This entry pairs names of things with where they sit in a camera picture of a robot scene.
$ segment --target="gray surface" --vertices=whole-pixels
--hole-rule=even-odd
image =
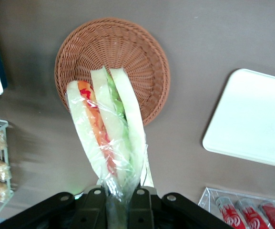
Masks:
[[[0,217],[95,184],[53,74],[67,35],[107,16],[142,25],[170,63],[168,101],[145,127],[159,195],[174,191],[197,202],[209,186],[275,198],[275,167],[210,153],[201,145],[233,70],[275,75],[275,1],[0,0],[0,50],[10,83],[0,98],[0,118],[12,126],[9,155],[18,184]]]

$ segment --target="round wicker basket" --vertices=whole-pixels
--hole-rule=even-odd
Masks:
[[[139,102],[143,124],[163,108],[170,88],[164,51],[141,26],[118,18],[102,18],[75,29],[63,42],[55,63],[55,83],[68,109],[66,86],[73,80],[91,81],[90,70],[124,68]]]

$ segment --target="wicker basket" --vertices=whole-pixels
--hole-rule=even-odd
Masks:
[[[55,63],[55,82],[68,109],[66,86],[73,80],[91,81],[90,70],[124,68],[140,105],[143,124],[163,108],[170,87],[167,58],[159,43],[141,26],[117,18],[90,21],[63,42]]]

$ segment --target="screw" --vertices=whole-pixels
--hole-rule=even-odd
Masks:
[[[63,197],[60,198],[61,201],[66,201],[68,199],[69,199],[69,196],[63,196]]]
[[[137,190],[136,193],[137,193],[138,195],[143,195],[143,194],[145,194],[145,191],[142,190],[142,189],[139,189],[139,190]]]
[[[94,194],[95,194],[95,195],[101,194],[101,190],[99,190],[99,189],[98,189],[98,190],[95,190],[95,191],[94,191]]]
[[[169,196],[167,196],[167,200],[176,201],[176,197],[174,195],[169,195]]]

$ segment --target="red wrapper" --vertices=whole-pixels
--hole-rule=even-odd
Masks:
[[[275,206],[270,202],[265,202],[261,204],[259,208],[268,218],[272,227],[275,229]]]
[[[251,200],[241,199],[237,202],[237,206],[250,229],[268,229],[267,224],[255,210]]]
[[[245,229],[245,225],[242,222],[238,212],[234,208],[230,198],[220,197],[217,199],[216,204],[222,213],[225,223],[235,229]]]

